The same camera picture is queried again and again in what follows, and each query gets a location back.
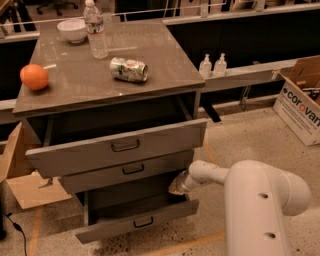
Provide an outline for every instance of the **water bottle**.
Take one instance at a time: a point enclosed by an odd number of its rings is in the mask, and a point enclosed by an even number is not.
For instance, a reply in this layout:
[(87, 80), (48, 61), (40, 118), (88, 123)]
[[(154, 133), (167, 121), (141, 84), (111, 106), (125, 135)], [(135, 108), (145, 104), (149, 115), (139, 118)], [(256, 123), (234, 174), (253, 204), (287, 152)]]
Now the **water bottle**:
[(86, 0), (86, 8), (83, 12), (87, 27), (88, 39), (92, 54), (97, 59), (108, 56), (108, 44), (104, 32), (103, 16), (95, 6), (93, 0)]

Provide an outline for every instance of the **gray cabinet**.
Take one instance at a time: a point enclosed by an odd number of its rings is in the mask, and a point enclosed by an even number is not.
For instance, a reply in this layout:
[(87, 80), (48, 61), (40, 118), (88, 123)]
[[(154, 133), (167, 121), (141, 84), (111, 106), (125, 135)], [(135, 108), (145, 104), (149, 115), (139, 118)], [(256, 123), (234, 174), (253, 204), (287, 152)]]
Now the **gray cabinet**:
[[(26, 157), (83, 206), (84, 227), (75, 232), (82, 243), (198, 208), (197, 200), (171, 195), (168, 187), (202, 146), (207, 120), (197, 119), (197, 110), (205, 81), (163, 24), (113, 24), (107, 31), (104, 60), (93, 59), (88, 44), (74, 47), (42, 32), (31, 62), (52, 63), (46, 59), (52, 47), (52, 56), (68, 51), (72, 59), (55, 59), (45, 90), (22, 87), (13, 111), (41, 144)], [(114, 56), (146, 62), (147, 81), (113, 78), (106, 69)]]

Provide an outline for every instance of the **small white bottle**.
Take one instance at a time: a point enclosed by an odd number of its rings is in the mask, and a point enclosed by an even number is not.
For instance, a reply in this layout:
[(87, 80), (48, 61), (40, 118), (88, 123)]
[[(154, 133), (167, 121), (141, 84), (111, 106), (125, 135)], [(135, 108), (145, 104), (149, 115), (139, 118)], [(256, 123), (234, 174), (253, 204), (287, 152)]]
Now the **small white bottle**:
[(224, 53), (221, 53), (220, 59), (216, 61), (213, 68), (214, 76), (224, 76), (227, 70), (227, 62), (224, 59)]
[(212, 63), (209, 59), (209, 54), (206, 54), (203, 61), (200, 63), (199, 73), (203, 78), (208, 78), (211, 76)]

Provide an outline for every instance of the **white bowl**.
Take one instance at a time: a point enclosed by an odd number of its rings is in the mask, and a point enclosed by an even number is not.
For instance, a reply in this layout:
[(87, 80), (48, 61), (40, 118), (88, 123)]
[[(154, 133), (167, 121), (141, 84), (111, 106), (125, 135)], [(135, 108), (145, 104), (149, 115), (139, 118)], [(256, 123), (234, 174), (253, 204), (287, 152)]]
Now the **white bowl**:
[(86, 24), (82, 19), (65, 20), (57, 27), (63, 38), (71, 43), (81, 43), (87, 36)]

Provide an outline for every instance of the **plastic bottle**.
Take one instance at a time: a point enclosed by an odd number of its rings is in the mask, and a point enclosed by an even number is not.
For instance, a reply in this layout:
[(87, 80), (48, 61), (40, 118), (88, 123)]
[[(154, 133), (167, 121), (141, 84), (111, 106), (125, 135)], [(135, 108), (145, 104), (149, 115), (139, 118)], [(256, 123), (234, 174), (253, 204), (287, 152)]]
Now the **plastic bottle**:
[(212, 63), (209, 60), (209, 54), (206, 54), (204, 60), (200, 63), (199, 73), (202, 75), (203, 78), (208, 78), (211, 76), (211, 68)]
[(216, 61), (213, 68), (214, 76), (224, 76), (227, 70), (227, 62), (224, 59), (224, 53), (221, 53), (220, 59)]
[(108, 56), (108, 44), (104, 32), (103, 16), (95, 6), (93, 0), (86, 0), (86, 8), (83, 12), (87, 27), (88, 39), (92, 54), (97, 59)]

